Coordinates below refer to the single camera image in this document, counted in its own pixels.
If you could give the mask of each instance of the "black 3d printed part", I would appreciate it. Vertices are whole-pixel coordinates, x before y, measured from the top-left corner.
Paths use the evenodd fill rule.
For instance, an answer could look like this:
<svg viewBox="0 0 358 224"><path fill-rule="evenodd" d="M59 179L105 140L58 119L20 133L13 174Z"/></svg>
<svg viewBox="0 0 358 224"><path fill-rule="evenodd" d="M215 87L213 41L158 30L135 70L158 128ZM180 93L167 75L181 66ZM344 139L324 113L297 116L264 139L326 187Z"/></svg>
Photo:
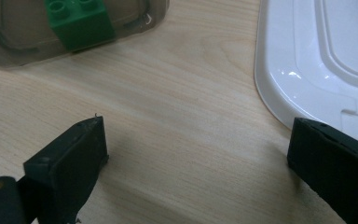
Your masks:
<svg viewBox="0 0 358 224"><path fill-rule="evenodd" d="M295 119L293 169L347 222L358 224L358 141L318 121Z"/></svg>
<svg viewBox="0 0 358 224"><path fill-rule="evenodd" d="M75 224L108 160L103 118L78 122L24 163L17 183L0 177L0 224Z"/></svg>

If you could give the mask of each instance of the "wood grain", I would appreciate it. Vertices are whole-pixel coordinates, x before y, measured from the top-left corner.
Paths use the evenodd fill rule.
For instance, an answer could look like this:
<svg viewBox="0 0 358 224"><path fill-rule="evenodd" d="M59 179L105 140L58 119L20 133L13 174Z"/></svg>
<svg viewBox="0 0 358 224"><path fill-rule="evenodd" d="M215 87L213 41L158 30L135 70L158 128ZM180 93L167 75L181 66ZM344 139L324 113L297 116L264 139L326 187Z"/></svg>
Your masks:
<svg viewBox="0 0 358 224"><path fill-rule="evenodd" d="M254 83L259 1L172 0L156 29L0 70L0 175L103 115L111 160L82 223L343 223L286 164Z"/></svg>

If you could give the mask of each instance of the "black plastic block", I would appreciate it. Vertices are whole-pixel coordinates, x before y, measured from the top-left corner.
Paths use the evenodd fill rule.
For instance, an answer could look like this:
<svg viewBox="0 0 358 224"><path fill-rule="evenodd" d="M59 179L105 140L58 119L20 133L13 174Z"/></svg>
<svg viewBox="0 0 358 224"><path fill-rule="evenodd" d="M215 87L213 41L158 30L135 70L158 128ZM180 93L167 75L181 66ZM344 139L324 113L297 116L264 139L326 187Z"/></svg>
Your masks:
<svg viewBox="0 0 358 224"><path fill-rule="evenodd" d="M25 224L17 183L13 177L0 176L0 224Z"/></svg>
<svg viewBox="0 0 358 224"><path fill-rule="evenodd" d="M358 223L357 140L321 122L295 119L287 160L347 223Z"/></svg>
<svg viewBox="0 0 358 224"><path fill-rule="evenodd" d="M108 160L103 118L78 122L24 163L38 183L39 223L75 223Z"/></svg>

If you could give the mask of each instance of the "plastic container lid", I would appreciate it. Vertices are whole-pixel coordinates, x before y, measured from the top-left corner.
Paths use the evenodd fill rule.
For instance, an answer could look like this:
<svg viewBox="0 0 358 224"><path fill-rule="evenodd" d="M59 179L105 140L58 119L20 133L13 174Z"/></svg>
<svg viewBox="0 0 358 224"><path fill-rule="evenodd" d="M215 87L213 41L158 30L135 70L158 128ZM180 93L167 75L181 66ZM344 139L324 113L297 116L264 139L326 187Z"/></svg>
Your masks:
<svg viewBox="0 0 358 224"><path fill-rule="evenodd" d="M255 83L287 127L315 119L358 140L358 1L262 1Z"/></svg>

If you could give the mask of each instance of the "transparent plastic container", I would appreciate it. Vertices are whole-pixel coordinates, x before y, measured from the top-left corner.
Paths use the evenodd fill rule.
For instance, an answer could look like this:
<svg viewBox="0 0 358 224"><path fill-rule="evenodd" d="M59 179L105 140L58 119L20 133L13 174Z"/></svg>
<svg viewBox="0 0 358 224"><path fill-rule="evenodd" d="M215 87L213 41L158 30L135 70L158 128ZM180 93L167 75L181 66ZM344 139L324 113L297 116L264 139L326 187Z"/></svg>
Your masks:
<svg viewBox="0 0 358 224"><path fill-rule="evenodd" d="M168 7L169 0L0 0L0 67L144 32Z"/></svg>

